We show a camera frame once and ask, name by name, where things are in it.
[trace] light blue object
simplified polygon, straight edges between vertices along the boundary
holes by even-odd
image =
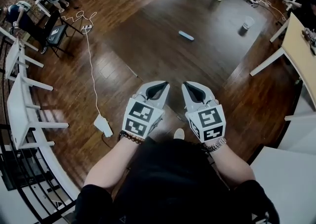
[[[189,40],[194,40],[194,38],[190,35],[188,35],[187,33],[183,32],[183,31],[179,31],[179,35],[189,39]]]

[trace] silver bracelet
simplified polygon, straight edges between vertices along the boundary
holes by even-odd
[[[226,144],[226,139],[224,137],[221,137],[218,139],[216,143],[214,143],[211,146],[206,146],[206,149],[209,153],[214,152],[218,150],[222,145]]]

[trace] cup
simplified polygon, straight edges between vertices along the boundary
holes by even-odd
[[[250,17],[250,16],[246,16],[245,18],[245,22],[243,23],[243,28],[248,30],[251,28],[251,26],[255,24],[255,21]]]

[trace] chair seat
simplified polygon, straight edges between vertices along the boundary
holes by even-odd
[[[47,38],[47,42],[51,45],[58,45],[66,32],[66,28],[66,24],[54,27]]]

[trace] shoe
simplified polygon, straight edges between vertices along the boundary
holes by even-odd
[[[41,54],[44,54],[45,52],[46,52],[46,50],[47,50],[47,46],[45,46],[42,50],[41,50]]]
[[[173,135],[173,139],[181,139],[184,140],[184,131],[182,128],[178,128]]]

